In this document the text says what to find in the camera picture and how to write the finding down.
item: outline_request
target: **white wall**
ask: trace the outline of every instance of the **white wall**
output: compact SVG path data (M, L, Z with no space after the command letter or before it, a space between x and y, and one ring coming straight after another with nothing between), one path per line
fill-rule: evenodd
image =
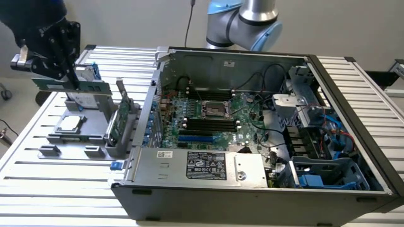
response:
M197 0L188 46L204 47L208 0ZM81 43L181 46L189 0L65 0L68 19L81 23ZM404 58L403 0L279 0L284 31L273 52L353 56L368 70ZM9 60L17 48L0 25L0 76L17 73Z

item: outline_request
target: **cpu socket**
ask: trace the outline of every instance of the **cpu socket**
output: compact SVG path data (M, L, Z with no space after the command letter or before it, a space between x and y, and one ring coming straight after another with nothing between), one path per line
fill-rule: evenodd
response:
M228 102L211 102L201 103L201 116L212 118L228 118Z

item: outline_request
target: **sticker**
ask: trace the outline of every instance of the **sticker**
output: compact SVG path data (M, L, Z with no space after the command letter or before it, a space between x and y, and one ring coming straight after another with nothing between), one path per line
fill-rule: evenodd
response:
M225 154L188 152L187 177L197 180L225 181Z
M157 157L172 158L172 151L157 151Z
M225 62L224 62L224 66L225 66L225 67L233 67L235 64L236 64L236 63L235 63L233 61L225 61Z

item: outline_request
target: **barcode sticker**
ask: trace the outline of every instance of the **barcode sticker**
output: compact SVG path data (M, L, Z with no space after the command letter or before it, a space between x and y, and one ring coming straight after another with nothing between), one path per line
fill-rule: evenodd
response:
M172 158L172 151L157 151L157 157Z

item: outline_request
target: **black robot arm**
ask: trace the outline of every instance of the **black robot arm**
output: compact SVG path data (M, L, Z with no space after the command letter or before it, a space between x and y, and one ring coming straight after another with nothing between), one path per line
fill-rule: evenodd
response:
M80 24L65 19L63 0L0 0L0 21L21 48L12 69L61 80L77 88L73 67L80 56Z

